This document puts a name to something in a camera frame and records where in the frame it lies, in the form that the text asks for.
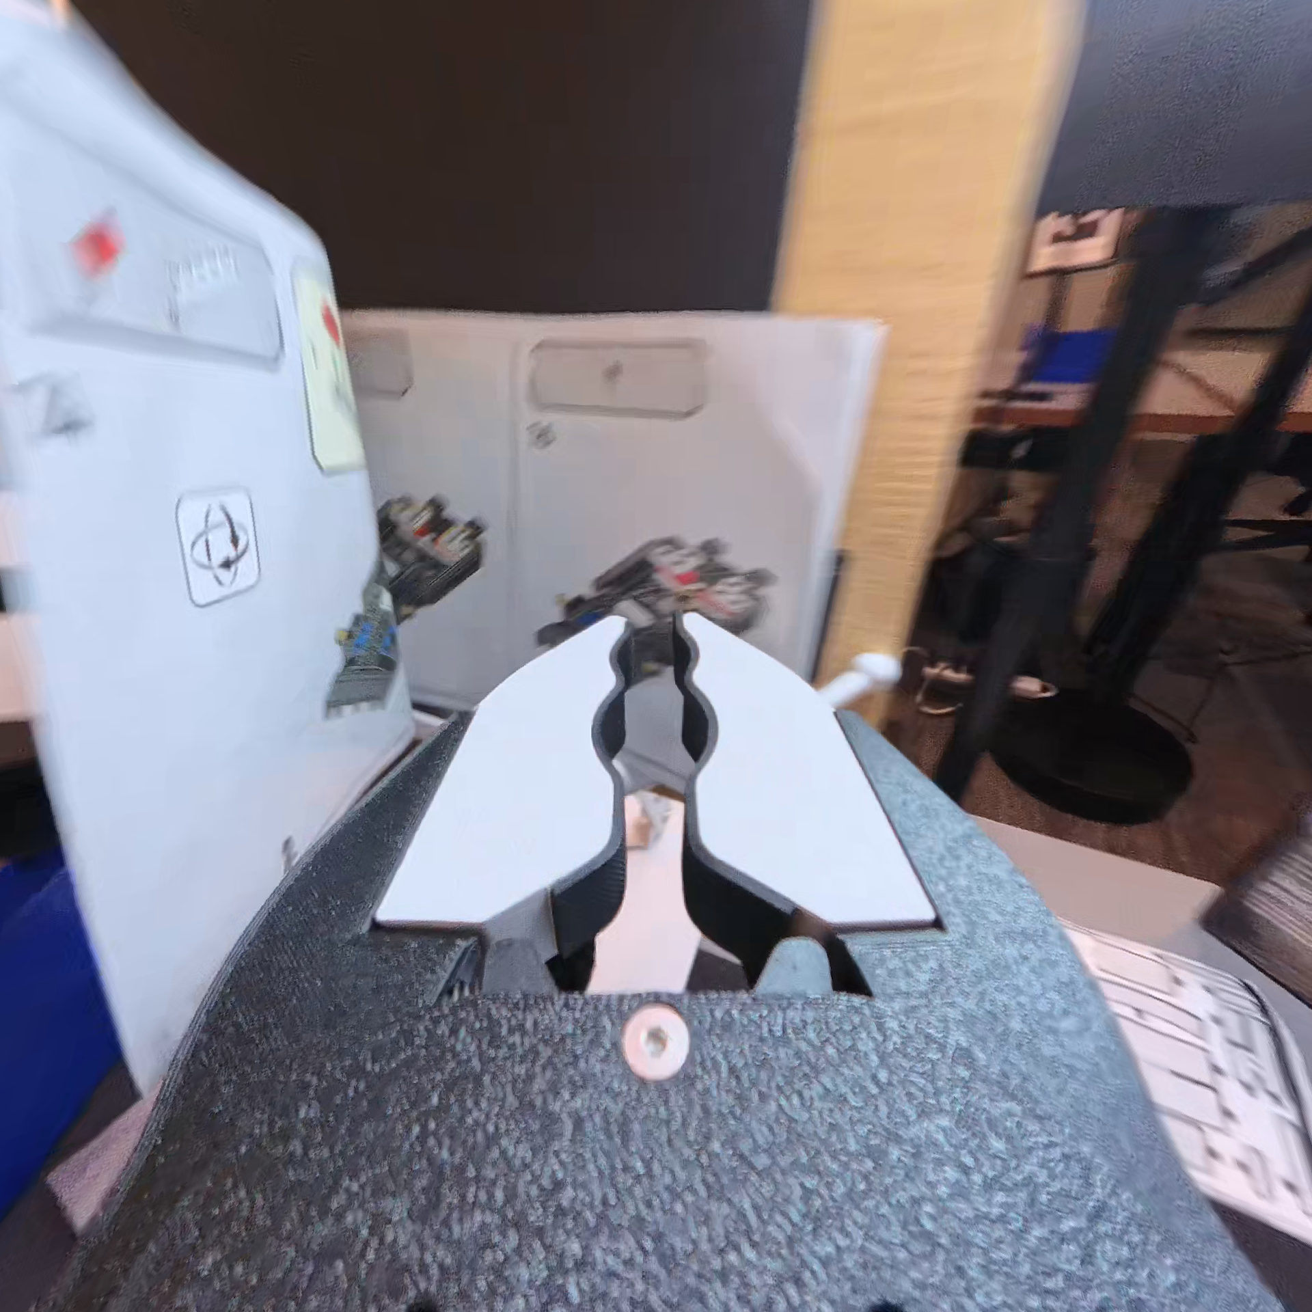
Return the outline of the small white printed sheet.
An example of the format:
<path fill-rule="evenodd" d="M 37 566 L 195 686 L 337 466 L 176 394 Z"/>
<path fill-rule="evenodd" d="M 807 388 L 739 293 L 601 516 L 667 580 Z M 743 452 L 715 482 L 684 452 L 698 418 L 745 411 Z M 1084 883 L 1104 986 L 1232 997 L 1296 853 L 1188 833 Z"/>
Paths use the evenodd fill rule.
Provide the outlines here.
<path fill-rule="evenodd" d="M 1159 1122 L 1213 1203 L 1310 1244 L 1310 1086 L 1251 985 L 1157 947 L 1062 922 Z"/>

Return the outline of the light wooden pillar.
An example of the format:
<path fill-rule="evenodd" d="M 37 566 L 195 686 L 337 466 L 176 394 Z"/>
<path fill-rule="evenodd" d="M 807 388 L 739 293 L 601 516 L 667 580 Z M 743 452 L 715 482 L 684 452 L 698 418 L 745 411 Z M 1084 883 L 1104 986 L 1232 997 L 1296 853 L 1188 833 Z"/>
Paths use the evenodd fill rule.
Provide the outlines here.
<path fill-rule="evenodd" d="M 812 8 L 771 308 L 885 326 L 818 683 L 901 655 L 1021 263 L 1084 4 Z"/>

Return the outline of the white book stand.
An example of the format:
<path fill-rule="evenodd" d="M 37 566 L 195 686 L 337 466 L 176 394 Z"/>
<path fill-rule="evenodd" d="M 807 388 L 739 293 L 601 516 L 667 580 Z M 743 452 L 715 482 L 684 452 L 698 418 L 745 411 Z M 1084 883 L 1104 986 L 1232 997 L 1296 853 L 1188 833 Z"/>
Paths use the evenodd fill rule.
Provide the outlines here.
<path fill-rule="evenodd" d="M 903 661 L 887 652 L 864 652 L 835 679 L 817 689 L 835 711 L 851 710 L 862 700 L 884 696 L 903 679 Z"/>

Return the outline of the lego instruction booklet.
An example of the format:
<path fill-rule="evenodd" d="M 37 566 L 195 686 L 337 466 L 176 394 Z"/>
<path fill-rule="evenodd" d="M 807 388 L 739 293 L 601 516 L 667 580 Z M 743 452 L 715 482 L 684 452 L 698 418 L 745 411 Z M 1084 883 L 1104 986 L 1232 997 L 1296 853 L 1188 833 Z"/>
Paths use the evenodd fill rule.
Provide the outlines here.
<path fill-rule="evenodd" d="M 412 700 L 476 710 L 623 558 L 807 679 L 887 338 L 348 311 L 87 27 L 3 4 L 3 541 L 136 1083 Z"/>

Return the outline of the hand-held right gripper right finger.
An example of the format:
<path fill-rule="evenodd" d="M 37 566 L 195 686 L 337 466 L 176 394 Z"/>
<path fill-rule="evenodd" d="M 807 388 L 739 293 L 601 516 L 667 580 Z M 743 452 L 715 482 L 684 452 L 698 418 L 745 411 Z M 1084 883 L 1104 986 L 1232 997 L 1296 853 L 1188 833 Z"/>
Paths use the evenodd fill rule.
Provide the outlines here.
<path fill-rule="evenodd" d="M 682 902 L 707 941 L 937 928 L 940 919 L 837 711 L 698 614 L 675 621 Z"/>

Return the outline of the black table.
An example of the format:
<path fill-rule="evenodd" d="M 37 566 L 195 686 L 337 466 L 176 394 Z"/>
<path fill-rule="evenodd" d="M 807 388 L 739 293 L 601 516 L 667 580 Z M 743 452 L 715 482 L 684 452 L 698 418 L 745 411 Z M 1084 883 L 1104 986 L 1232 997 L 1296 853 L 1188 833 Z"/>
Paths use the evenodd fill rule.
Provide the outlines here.
<path fill-rule="evenodd" d="M 1224 516 L 1270 457 L 1309 371 L 1309 297 L 1251 396 L 1193 447 L 1085 647 L 1084 688 L 1007 711 L 1012 679 L 1088 568 L 1093 505 L 1178 313 L 1213 308 L 1309 258 L 1309 226 L 1228 255 L 1249 210 L 1309 204 L 1309 4 L 1085 4 L 1071 90 L 1037 215 L 1142 212 L 1126 302 L 1056 483 L 984 644 L 932 782 L 964 800 L 990 755 L 1014 786 L 1096 824 L 1162 818 L 1192 782 L 1187 749 L 1129 700 Z"/>

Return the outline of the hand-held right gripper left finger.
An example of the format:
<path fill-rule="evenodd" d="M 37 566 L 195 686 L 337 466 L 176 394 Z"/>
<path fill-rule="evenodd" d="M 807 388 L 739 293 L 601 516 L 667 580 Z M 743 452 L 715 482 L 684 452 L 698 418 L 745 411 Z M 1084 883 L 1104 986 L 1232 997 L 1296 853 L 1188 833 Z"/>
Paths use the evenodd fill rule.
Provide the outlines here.
<path fill-rule="evenodd" d="M 572 957 L 626 892 L 631 625 L 606 618 L 472 714 L 375 911 L 384 930 L 470 932 Z"/>

